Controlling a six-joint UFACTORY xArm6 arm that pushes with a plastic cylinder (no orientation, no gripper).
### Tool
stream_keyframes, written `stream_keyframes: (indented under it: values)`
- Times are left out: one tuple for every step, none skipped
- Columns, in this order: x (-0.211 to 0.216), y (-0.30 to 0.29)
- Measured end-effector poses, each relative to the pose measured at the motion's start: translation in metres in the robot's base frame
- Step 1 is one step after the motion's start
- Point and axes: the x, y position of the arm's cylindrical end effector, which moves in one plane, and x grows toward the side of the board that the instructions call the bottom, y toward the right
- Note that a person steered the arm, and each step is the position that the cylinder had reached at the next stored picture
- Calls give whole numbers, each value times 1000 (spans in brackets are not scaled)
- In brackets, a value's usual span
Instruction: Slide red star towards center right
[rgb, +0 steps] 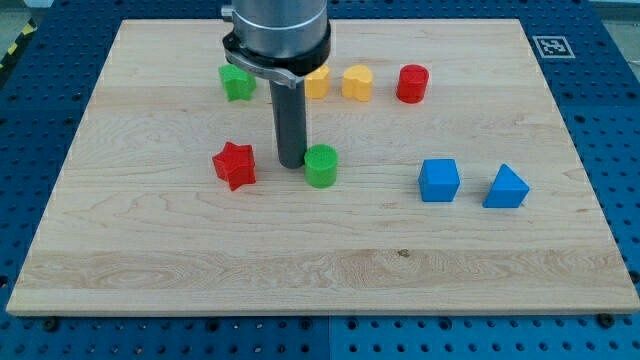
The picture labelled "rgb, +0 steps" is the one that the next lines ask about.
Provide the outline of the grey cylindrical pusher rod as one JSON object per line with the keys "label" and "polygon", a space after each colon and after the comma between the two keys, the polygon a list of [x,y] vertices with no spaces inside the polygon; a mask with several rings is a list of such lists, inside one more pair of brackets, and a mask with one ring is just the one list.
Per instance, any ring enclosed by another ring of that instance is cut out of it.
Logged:
{"label": "grey cylindrical pusher rod", "polygon": [[288,169],[304,164],[307,150],[304,82],[295,88],[269,82],[279,162]]}

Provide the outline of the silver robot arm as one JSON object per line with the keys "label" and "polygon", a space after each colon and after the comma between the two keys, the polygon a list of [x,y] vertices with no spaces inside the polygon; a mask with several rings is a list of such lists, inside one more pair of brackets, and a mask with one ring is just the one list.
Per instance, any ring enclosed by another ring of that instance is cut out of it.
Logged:
{"label": "silver robot arm", "polygon": [[221,8],[233,28],[223,38],[226,60],[269,82],[279,162],[304,164],[306,75],[331,51],[326,0],[232,0]]}

